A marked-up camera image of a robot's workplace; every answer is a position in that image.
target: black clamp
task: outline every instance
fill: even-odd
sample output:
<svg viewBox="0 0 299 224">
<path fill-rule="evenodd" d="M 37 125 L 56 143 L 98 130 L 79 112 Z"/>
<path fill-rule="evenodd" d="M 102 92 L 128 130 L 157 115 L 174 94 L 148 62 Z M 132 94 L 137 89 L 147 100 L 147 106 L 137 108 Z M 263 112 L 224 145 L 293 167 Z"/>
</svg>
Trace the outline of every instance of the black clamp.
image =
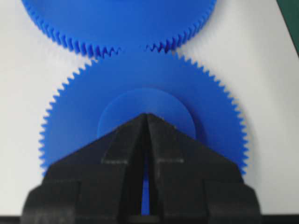
<svg viewBox="0 0 299 224">
<path fill-rule="evenodd" d="M 150 215 L 141 215 L 144 163 Z M 154 116 L 142 114 L 52 164 L 22 224 L 258 224 L 255 192 L 238 167 Z"/>
</svg>

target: white backdrop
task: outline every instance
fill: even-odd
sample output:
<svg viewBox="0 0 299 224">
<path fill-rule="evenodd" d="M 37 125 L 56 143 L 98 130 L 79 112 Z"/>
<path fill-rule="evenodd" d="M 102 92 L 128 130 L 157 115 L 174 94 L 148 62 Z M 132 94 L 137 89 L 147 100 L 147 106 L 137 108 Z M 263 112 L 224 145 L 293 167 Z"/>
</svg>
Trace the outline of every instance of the white backdrop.
<svg viewBox="0 0 299 224">
<path fill-rule="evenodd" d="M 0 215 L 19 215 L 42 180 L 45 109 L 90 60 L 52 43 L 20 0 L 0 1 L 0 12 Z M 209 68 L 240 104 L 250 140 L 244 179 L 262 212 L 299 213 L 299 59 L 276 1 L 218 0 L 178 52 Z"/>
</svg>

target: blue disc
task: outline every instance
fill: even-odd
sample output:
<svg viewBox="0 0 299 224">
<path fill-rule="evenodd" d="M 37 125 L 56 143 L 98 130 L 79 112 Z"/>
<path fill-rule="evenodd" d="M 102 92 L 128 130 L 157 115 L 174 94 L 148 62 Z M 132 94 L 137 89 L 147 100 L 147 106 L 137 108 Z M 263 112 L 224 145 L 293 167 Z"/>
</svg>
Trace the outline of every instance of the blue disc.
<svg viewBox="0 0 299 224">
<path fill-rule="evenodd" d="M 133 47 L 175 49 L 206 23 L 216 0 L 22 0 L 53 41 L 88 56 Z"/>
<path fill-rule="evenodd" d="M 240 112 L 236 111 L 237 105 L 232 104 L 233 99 L 228 97 L 229 93 L 224 92 L 224 86 L 219 86 L 219 83 L 203 67 L 198 68 L 197 64 L 192 65 L 184 58 L 178 59 L 171 52 L 124 52 L 105 60 L 100 59 L 98 63 L 93 62 L 85 70 L 80 69 L 80 74 L 74 74 L 74 79 L 69 78 L 69 84 L 63 84 L 64 89 L 58 90 L 59 96 L 54 96 L 52 109 L 48 111 L 49 116 L 45 117 L 46 124 L 42 125 L 45 129 L 40 141 L 43 144 L 41 151 L 44 152 L 41 156 L 44 160 L 42 167 L 47 168 L 51 163 L 96 140 L 101 116 L 103 119 L 109 118 L 105 113 L 121 105 L 117 98 L 124 99 L 121 106 L 124 109 L 127 105 L 127 117 L 141 112 L 140 104 L 129 103 L 130 91 L 149 88 L 157 90 L 150 96 L 149 107 L 155 106 L 155 100 L 163 101 L 158 91 L 163 92 L 165 99 L 164 108 L 160 105 L 159 111 L 151 111 L 158 113 L 158 116 L 169 116 L 167 110 L 182 104 L 178 106 L 180 109 L 175 109 L 174 114 L 181 113 L 183 108 L 188 111 L 183 113 L 183 117 L 185 119 L 190 114 L 195 127 L 195 139 L 229 158 L 243 171 L 247 158 L 244 154 L 247 150 L 244 146 L 247 143 L 244 139 L 246 133 L 242 131 L 245 126 L 241 124 Z M 148 92 L 144 94 L 140 100 L 149 96 Z M 167 94 L 173 97 L 169 103 Z M 180 126 L 181 119 L 180 116 L 171 115 L 170 122 Z"/>
<path fill-rule="evenodd" d="M 98 138 L 141 113 L 155 114 L 195 139 L 194 122 L 185 106 L 172 95 L 149 88 L 128 91 L 113 100 L 101 115 Z"/>
</svg>

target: green edge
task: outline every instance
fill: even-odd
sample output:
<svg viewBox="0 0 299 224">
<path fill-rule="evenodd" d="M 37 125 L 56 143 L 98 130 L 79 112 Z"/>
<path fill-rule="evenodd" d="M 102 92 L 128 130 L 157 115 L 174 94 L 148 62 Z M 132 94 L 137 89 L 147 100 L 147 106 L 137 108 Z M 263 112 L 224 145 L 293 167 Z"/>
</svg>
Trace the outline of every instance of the green edge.
<svg viewBox="0 0 299 224">
<path fill-rule="evenodd" d="M 277 0 L 299 56 L 299 0 Z"/>
</svg>

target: gear tooth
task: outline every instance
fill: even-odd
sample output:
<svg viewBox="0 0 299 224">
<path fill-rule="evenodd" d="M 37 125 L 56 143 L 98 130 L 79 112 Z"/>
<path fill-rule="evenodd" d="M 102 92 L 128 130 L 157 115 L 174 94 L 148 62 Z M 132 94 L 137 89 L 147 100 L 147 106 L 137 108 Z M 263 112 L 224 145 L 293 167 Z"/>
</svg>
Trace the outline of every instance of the gear tooth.
<svg viewBox="0 0 299 224">
<path fill-rule="evenodd" d="M 182 41 L 183 41 L 183 38 L 182 38 L 182 35 L 178 35 L 178 42 L 177 42 L 177 47 L 179 48 L 181 45 L 182 45 Z"/>
<path fill-rule="evenodd" d="M 67 47 L 69 51 L 72 52 L 74 50 L 72 39 L 70 37 L 66 37 L 66 40 L 67 40 Z"/>
<path fill-rule="evenodd" d="M 49 25 L 46 24 L 46 25 L 44 26 L 44 28 L 45 28 L 45 32 L 46 32 L 47 37 L 48 37 L 48 38 L 51 38 L 50 33 L 49 33 L 49 31 L 48 31 Z"/>
<path fill-rule="evenodd" d="M 63 90 L 62 89 L 58 89 L 57 91 L 58 91 L 59 95 L 61 96 L 61 94 L 63 93 Z"/>
<path fill-rule="evenodd" d="M 94 50 L 94 54 L 95 54 L 95 59 L 98 59 L 99 57 L 101 57 L 101 52 L 100 52 L 100 47 L 97 46 Z"/>
<path fill-rule="evenodd" d="M 246 127 L 246 125 L 240 125 L 240 128 L 241 128 L 241 129 L 245 129 L 245 128 L 247 128 L 247 127 Z"/>
<path fill-rule="evenodd" d="M 177 39 L 175 37 L 172 38 L 171 50 L 175 50 L 177 48 Z"/>
<path fill-rule="evenodd" d="M 204 74 L 205 74 L 206 76 L 210 76 L 210 71 L 207 70 L 206 72 L 204 72 Z"/>
<path fill-rule="evenodd" d="M 66 83 L 62 83 L 62 86 L 63 86 L 64 89 L 66 89 L 67 84 Z"/>
<path fill-rule="evenodd" d="M 234 110 L 236 110 L 238 108 L 238 104 L 233 104 L 232 107 Z"/>
<path fill-rule="evenodd" d="M 40 160 L 45 160 L 46 159 L 46 154 L 42 154 L 38 157 Z"/>
<path fill-rule="evenodd" d="M 241 166 L 242 168 L 245 168 L 245 167 L 247 167 L 247 164 L 246 164 L 244 161 L 242 161 L 241 164 L 240 164 L 240 166 Z"/>
<path fill-rule="evenodd" d="M 79 47 L 78 41 L 73 42 L 73 48 L 74 48 L 74 51 L 76 52 L 76 54 L 80 53 L 80 47 Z"/>
<path fill-rule="evenodd" d="M 42 164 L 41 164 L 41 168 L 43 168 L 43 169 L 47 169 L 48 168 L 48 164 L 47 163 L 45 163 L 45 162 L 43 162 Z"/>
<path fill-rule="evenodd" d="M 48 114 L 51 114 L 52 109 L 47 109 L 46 112 L 47 112 Z"/>
<path fill-rule="evenodd" d="M 61 37 L 61 44 L 62 44 L 62 46 L 63 46 L 64 48 L 67 48 L 67 42 L 66 42 L 66 40 L 65 40 L 65 35 L 63 35 L 63 36 Z"/>
<path fill-rule="evenodd" d="M 82 68 L 79 68 L 79 74 L 82 74 L 84 72 L 84 70 Z"/>
<path fill-rule="evenodd" d="M 40 27 L 42 29 L 43 34 L 46 34 L 45 28 L 44 28 L 44 24 L 43 24 L 43 20 L 40 21 Z"/>
<path fill-rule="evenodd" d="M 56 39 L 56 42 L 58 43 L 58 45 L 61 45 L 60 33 L 59 32 L 55 33 L 55 39 Z"/>
<path fill-rule="evenodd" d="M 242 160 L 247 160 L 249 157 L 247 155 L 242 155 Z"/>
<path fill-rule="evenodd" d="M 165 47 L 165 53 L 167 53 L 168 51 L 169 51 L 169 49 L 170 49 L 170 41 L 167 39 L 166 40 L 166 47 Z"/>
<path fill-rule="evenodd" d="M 111 56 L 116 56 L 117 50 L 114 50 L 114 48 L 111 48 Z"/>
<path fill-rule="evenodd" d="M 85 43 L 79 43 L 79 48 L 80 48 L 80 52 L 82 56 L 86 55 L 86 47 L 85 47 Z"/>
<path fill-rule="evenodd" d="M 45 147 L 40 147 L 38 148 L 38 151 L 40 151 L 41 153 L 45 154 L 46 153 L 46 150 L 45 150 Z"/>
<path fill-rule="evenodd" d="M 192 59 L 189 58 L 186 62 L 189 63 L 189 64 L 192 64 Z"/>
<path fill-rule="evenodd" d="M 38 142 L 41 143 L 41 144 L 44 144 L 45 143 L 45 138 L 40 139 Z"/>
<path fill-rule="evenodd" d="M 59 99 L 59 96 L 54 95 L 53 98 L 54 98 L 55 102 L 57 102 L 57 100 Z"/>
<path fill-rule="evenodd" d="M 195 33 L 198 33 L 199 32 L 199 30 L 201 29 L 201 25 L 200 25 L 201 23 L 199 23 L 199 22 L 196 22 L 194 25 L 195 25 Z"/>
<path fill-rule="evenodd" d="M 244 139 L 245 137 L 247 137 L 247 133 L 246 132 L 241 132 L 241 136 L 243 138 L 243 141 L 247 141 L 247 140 Z"/>
<path fill-rule="evenodd" d="M 246 144 L 248 144 L 249 143 L 249 141 L 247 140 L 247 139 L 243 139 L 243 145 L 246 145 Z"/>
<path fill-rule="evenodd" d="M 185 55 L 183 55 L 180 59 L 185 62 L 186 61 Z"/>
<path fill-rule="evenodd" d="M 51 28 L 49 30 L 49 33 L 50 33 L 50 36 L 51 36 L 51 39 L 53 42 L 56 42 L 56 39 L 55 39 L 55 35 L 54 35 L 54 28 Z"/>
<path fill-rule="evenodd" d="M 49 118 L 50 118 L 49 116 L 43 116 L 43 119 L 47 122 L 49 121 Z"/>
<path fill-rule="evenodd" d="M 92 60 L 92 65 L 91 67 L 93 67 L 97 62 L 95 60 Z"/>
<path fill-rule="evenodd" d="M 183 35 L 183 39 L 182 39 L 182 44 L 186 43 L 187 39 L 188 39 L 187 38 L 187 32 L 184 31 L 184 35 Z"/>
<path fill-rule="evenodd" d="M 73 80 L 73 79 L 70 78 L 70 77 L 67 78 L 67 81 L 68 81 L 69 83 L 71 83 L 72 80 Z"/>
<path fill-rule="evenodd" d="M 101 54 L 102 57 L 105 58 L 105 55 L 107 54 L 107 47 L 103 47 Z"/>
<path fill-rule="evenodd" d="M 198 70 L 202 73 L 202 72 L 204 71 L 204 67 L 203 67 L 203 66 L 200 66 L 200 67 L 198 68 Z"/>
<path fill-rule="evenodd" d="M 94 56 L 94 52 L 93 52 L 93 46 L 90 44 L 88 45 L 87 47 L 87 54 L 88 54 L 88 57 L 91 58 Z"/>
</svg>

